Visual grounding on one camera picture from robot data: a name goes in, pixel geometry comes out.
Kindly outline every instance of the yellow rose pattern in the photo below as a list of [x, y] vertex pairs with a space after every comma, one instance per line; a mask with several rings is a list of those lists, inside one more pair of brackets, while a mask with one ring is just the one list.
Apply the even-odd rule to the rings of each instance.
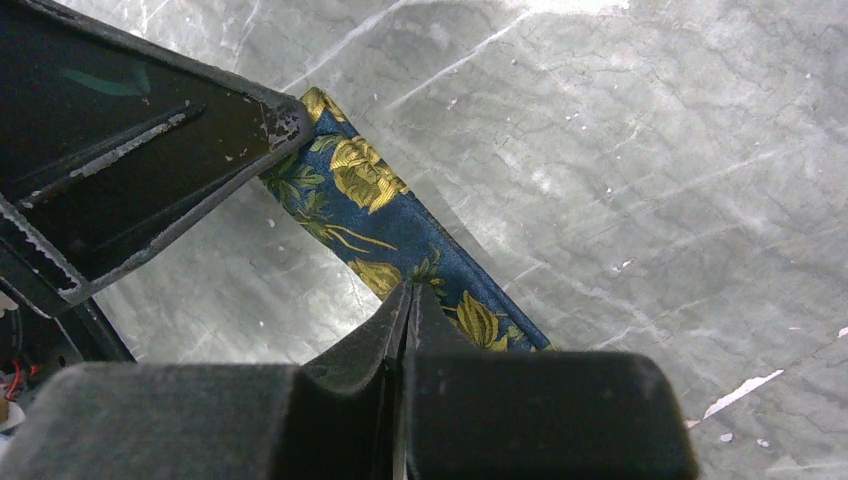
[[360, 136], [339, 142], [330, 170], [336, 187], [359, 208], [368, 207], [369, 215], [385, 207], [395, 195], [409, 192], [403, 180]]
[[344, 113], [342, 113], [342, 109], [336, 105], [336, 102], [317, 88], [310, 88], [309, 91], [303, 94], [300, 101], [306, 105], [306, 110], [309, 112], [309, 118], [311, 118], [313, 122], [317, 122], [318, 119], [321, 118], [324, 110], [330, 112], [337, 122], [347, 122]]
[[295, 221], [380, 299], [425, 283], [480, 348], [545, 350], [544, 334], [395, 175], [324, 92], [301, 98], [315, 138], [260, 175]]
[[380, 300], [385, 299], [392, 289], [403, 281], [400, 270], [388, 263], [366, 262], [357, 258], [347, 262], [347, 266], [359, 275], [359, 278]]
[[468, 290], [456, 307], [457, 323], [462, 333], [474, 345], [495, 351], [506, 350], [508, 337], [498, 340], [498, 318], [485, 305], [474, 299]]

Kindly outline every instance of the floral fabric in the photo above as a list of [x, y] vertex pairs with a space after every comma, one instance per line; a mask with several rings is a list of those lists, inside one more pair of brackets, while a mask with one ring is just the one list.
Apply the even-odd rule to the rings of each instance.
[[446, 315], [480, 348], [551, 348], [332, 99], [312, 88], [301, 101], [315, 138], [260, 178], [303, 228], [380, 299], [407, 278], [429, 283]]

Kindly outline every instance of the wire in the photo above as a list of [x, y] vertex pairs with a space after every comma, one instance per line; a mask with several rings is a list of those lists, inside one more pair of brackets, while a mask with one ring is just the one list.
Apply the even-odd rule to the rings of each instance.
[[15, 390], [18, 389], [18, 386], [21, 384], [21, 362], [15, 360], [15, 379], [12, 380], [12, 385], [9, 386], [9, 389], [6, 390], [6, 395], [4, 398], [10, 402], [14, 402], [15, 399], [12, 398], [12, 394], [15, 393]]

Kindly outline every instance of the marble floor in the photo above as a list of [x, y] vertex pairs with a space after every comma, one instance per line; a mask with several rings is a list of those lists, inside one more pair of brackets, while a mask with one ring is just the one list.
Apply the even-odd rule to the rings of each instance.
[[[703, 478], [848, 478], [842, 0], [63, 3], [324, 88], [554, 344], [659, 363]], [[257, 181], [97, 301], [155, 362], [305, 362], [378, 304]]]

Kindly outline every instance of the blue fabric with yellow roses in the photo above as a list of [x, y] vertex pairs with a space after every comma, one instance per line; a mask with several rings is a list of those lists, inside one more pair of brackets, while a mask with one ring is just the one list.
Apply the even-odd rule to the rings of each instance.
[[402, 280], [428, 282], [475, 345], [542, 350], [550, 341], [430, 215], [317, 88], [301, 101], [315, 139], [260, 178], [312, 236], [378, 296]]

